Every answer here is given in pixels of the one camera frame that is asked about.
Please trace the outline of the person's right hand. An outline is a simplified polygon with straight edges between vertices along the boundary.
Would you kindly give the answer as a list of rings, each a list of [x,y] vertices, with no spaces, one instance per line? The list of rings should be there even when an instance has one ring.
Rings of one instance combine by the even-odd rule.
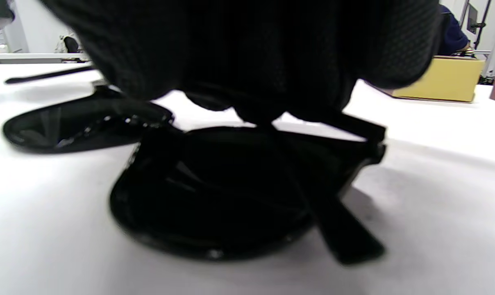
[[[398,89],[436,54],[437,0],[44,0],[107,82],[131,99],[173,90],[234,105],[251,121],[263,99],[304,120],[347,106],[356,81]]]

